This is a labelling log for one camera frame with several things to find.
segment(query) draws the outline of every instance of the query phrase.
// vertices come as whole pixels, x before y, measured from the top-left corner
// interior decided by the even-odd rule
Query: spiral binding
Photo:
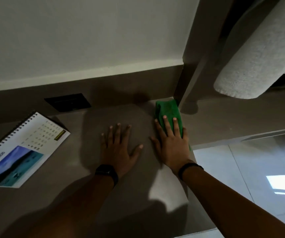
[[[35,118],[37,115],[38,115],[37,112],[33,111],[32,113],[29,114],[29,116],[27,116],[20,123],[18,123],[8,134],[6,134],[2,139],[0,139],[0,146],[2,146],[2,144],[11,139],[11,136],[20,131],[20,129],[22,129],[22,127],[24,127],[25,124],[28,124],[28,122],[30,122],[30,120]]]

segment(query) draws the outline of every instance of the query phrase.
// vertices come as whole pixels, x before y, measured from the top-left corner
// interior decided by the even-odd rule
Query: desk calendar
[[[19,188],[69,136],[34,112],[0,140],[0,187]]]

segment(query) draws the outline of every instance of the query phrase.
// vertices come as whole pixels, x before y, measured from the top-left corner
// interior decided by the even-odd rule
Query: forearm
[[[285,236],[284,223],[201,168],[187,168],[183,180],[225,238]]]
[[[113,187],[111,177],[94,176],[76,193],[47,213],[25,237],[85,236]]]

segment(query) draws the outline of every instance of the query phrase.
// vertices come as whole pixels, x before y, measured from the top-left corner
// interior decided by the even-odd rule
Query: hand
[[[124,176],[134,166],[143,148],[141,144],[134,149],[131,156],[128,155],[130,128],[131,125],[128,125],[121,137],[121,124],[118,123],[114,137],[113,126],[109,127],[107,141],[105,135],[101,135],[101,163],[112,165],[118,178]]]
[[[163,131],[157,119],[155,119],[156,128],[161,138],[160,142],[155,137],[150,137],[155,145],[156,151],[162,162],[167,165],[172,172],[177,175],[179,169],[186,163],[194,163],[189,159],[189,139],[187,129],[183,128],[183,138],[180,136],[180,130],[177,118],[173,118],[174,133],[168,122],[167,116],[164,117],[167,134]]]

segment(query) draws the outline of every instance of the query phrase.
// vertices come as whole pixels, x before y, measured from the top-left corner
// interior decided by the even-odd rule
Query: electrical outlet
[[[59,112],[69,112],[91,107],[83,94],[71,94],[60,97],[45,98],[44,100]]]

